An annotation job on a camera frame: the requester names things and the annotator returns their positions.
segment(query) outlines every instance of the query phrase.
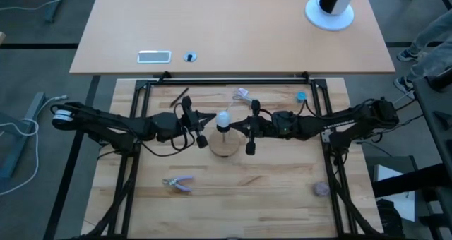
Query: blue cap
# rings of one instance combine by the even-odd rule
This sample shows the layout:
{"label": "blue cap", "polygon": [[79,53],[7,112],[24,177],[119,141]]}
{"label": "blue cap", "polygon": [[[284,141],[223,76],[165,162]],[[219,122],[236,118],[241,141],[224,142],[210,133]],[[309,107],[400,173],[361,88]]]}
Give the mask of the blue cap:
{"label": "blue cap", "polygon": [[297,93],[297,102],[301,103],[306,99],[306,93],[305,92],[298,92]]}

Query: purple-handled pliers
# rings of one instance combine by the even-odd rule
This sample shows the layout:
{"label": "purple-handled pliers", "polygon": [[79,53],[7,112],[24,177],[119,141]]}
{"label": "purple-handled pliers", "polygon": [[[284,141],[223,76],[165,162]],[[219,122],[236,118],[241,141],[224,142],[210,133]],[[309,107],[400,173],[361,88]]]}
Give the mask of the purple-handled pliers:
{"label": "purple-handled pliers", "polygon": [[178,183],[179,181],[189,180],[189,179],[193,179],[193,176],[178,176],[173,179],[163,179],[162,183],[165,186],[175,187],[181,191],[191,191],[191,189],[189,187],[182,186]]}

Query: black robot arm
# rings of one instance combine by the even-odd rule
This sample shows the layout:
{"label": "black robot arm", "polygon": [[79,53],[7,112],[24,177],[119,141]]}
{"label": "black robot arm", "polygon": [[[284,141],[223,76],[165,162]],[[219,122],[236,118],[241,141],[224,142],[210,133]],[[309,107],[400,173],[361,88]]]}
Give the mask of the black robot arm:
{"label": "black robot arm", "polygon": [[[345,131],[334,131],[329,135],[333,153],[342,155],[349,148],[352,140],[365,138],[376,128],[394,128],[399,120],[391,102],[385,100],[367,100],[356,107],[332,113],[326,116],[300,116],[288,111],[269,113],[261,109],[260,102],[251,103],[253,115],[230,126],[246,137],[246,153],[254,155],[254,138],[296,138],[307,140],[329,129],[353,124]],[[260,112],[271,115],[271,121],[259,116]]]}
{"label": "black robot arm", "polygon": [[52,106],[52,111],[56,108],[52,124],[59,130],[83,131],[98,143],[112,144],[122,154],[133,152],[142,140],[157,138],[157,141],[165,142],[182,135],[186,138],[186,133],[192,131],[196,132],[198,147],[204,148],[207,140],[201,131],[216,114],[192,111],[189,96],[178,105],[184,112],[180,119],[175,109],[174,112],[162,112],[146,118],[128,118],[93,109],[80,102],[69,102]]}

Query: floor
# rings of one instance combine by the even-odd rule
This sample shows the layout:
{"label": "floor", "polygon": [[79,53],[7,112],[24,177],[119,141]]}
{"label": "floor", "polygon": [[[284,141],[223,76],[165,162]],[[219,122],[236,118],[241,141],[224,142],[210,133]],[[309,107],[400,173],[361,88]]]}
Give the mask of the floor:
{"label": "floor", "polygon": [[[34,6],[47,0],[0,0],[4,6]],[[379,26],[387,42],[409,42],[436,17],[447,9],[441,0],[370,0]],[[78,43],[94,0],[64,0],[54,24],[43,22],[44,9],[38,11],[0,11],[0,30],[7,34],[5,43]],[[401,94],[393,87],[393,79],[406,74],[409,63],[396,60],[402,48],[389,48],[397,70],[395,75],[346,76],[345,80],[353,104],[370,97],[384,96],[396,100]],[[90,77],[70,76],[75,50],[12,50],[0,49],[0,109],[21,118],[36,92],[48,97],[68,95],[83,102]],[[109,109],[116,76],[102,77],[95,107]],[[401,112],[401,119],[420,114],[417,103]],[[40,117],[40,170],[27,186],[0,196],[0,239],[41,239],[53,206],[59,182],[69,155],[73,132],[54,129],[51,114],[44,110]],[[0,140],[0,150],[7,151],[9,137]],[[413,155],[417,165],[427,167],[441,160],[424,119],[412,122],[384,136],[378,144],[394,156]],[[364,154],[386,156],[377,149],[364,146]],[[11,179],[0,179],[0,192],[25,181],[35,168],[34,145],[29,142]],[[95,171],[98,145],[85,139],[70,186],[66,207],[61,217],[58,239],[78,235],[88,202],[90,185]],[[410,236],[429,239],[425,229],[413,230]]]}

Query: cylindrical white speaker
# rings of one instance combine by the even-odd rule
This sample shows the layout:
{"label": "cylindrical white speaker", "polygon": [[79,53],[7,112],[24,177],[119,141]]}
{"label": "cylindrical white speaker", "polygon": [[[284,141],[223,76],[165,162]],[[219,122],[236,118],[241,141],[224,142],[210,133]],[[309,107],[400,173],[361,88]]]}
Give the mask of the cylindrical white speaker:
{"label": "cylindrical white speaker", "polygon": [[351,0],[309,0],[306,4],[306,17],[316,27],[339,31],[352,24],[355,18]]}

